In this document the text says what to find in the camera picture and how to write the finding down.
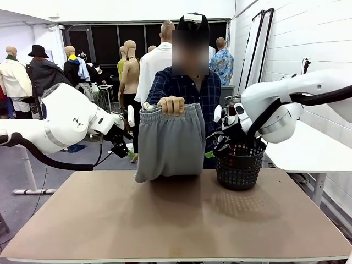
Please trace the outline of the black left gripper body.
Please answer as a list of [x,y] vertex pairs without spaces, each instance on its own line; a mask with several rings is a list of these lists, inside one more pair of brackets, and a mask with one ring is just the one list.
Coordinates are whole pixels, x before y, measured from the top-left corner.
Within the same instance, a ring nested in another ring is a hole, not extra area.
[[124,158],[128,155],[129,150],[124,139],[131,140],[132,135],[129,134],[127,130],[113,126],[108,133],[103,136],[103,139],[112,143],[111,151],[118,157]]

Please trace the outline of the person's right hand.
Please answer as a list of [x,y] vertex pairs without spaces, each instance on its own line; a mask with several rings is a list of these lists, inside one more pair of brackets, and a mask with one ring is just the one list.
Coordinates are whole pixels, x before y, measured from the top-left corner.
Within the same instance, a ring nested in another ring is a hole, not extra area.
[[184,112],[185,100],[176,96],[162,97],[157,105],[161,107],[163,114],[179,116]]

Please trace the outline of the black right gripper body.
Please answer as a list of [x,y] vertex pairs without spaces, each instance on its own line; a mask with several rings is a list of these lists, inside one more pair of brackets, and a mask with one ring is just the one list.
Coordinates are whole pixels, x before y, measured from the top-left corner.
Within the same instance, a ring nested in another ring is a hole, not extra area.
[[248,141],[248,137],[243,131],[240,123],[233,123],[227,126],[222,124],[221,131],[223,131],[225,135],[230,138],[232,143]]

